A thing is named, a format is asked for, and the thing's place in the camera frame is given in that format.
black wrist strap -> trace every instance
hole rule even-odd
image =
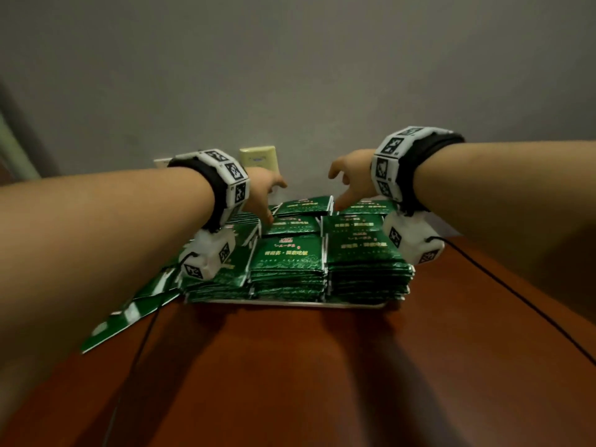
[[[399,158],[399,171],[395,182],[402,192],[403,201],[400,203],[400,209],[405,212],[406,216],[412,216],[416,211],[430,211],[413,192],[413,175],[418,166],[443,147],[461,142],[466,142],[466,140],[458,133],[434,133],[415,141],[404,156]]]
[[[200,173],[205,180],[209,182],[213,189],[213,195],[215,196],[215,205],[213,206],[213,213],[209,221],[203,226],[203,229],[209,232],[217,232],[221,228],[219,221],[226,208],[226,191],[228,185],[219,176],[218,172],[215,171],[210,165],[200,161],[198,158],[185,158],[177,159],[174,158],[168,164],[168,167],[187,167]]]

wooden table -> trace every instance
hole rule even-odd
[[[596,328],[474,257],[596,354]],[[113,446],[593,446],[596,368],[447,250],[402,310],[171,304],[125,393]],[[73,354],[0,446],[101,444],[148,320]]]

gray wall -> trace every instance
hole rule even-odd
[[[284,197],[409,124],[596,137],[596,0],[3,0],[0,73],[62,173],[274,144]]]

hand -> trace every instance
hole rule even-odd
[[[360,149],[339,157],[332,163],[329,169],[329,178],[335,179],[340,172],[343,172],[341,181],[344,185],[350,185],[346,192],[337,198],[335,202],[336,210],[346,210],[362,198],[377,195],[377,190],[371,179],[371,163],[374,151],[375,149]]]
[[[288,184],[284,178],[273,171],[260,167],[246,168],[250,178],[249,200],[244,204],[244,211],[257,215],[263,223],[271,225],[273,215],[269,210],[269,193],[273,187],[286,188]]]

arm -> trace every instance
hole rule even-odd
[[[245,210],[269,221],[278,174],[247,170]],[[0,189],[0,423],[27,391],[209,219],[190,169],[87,174]]]
[[[373,153],[356,151],[332,165],[330,178],[344,171],[353,183],[339,197],[340,208],[376,195],[369,174]],[[451,145],[416,170],[413,184],[429,210],[596,321],[595,142]]]

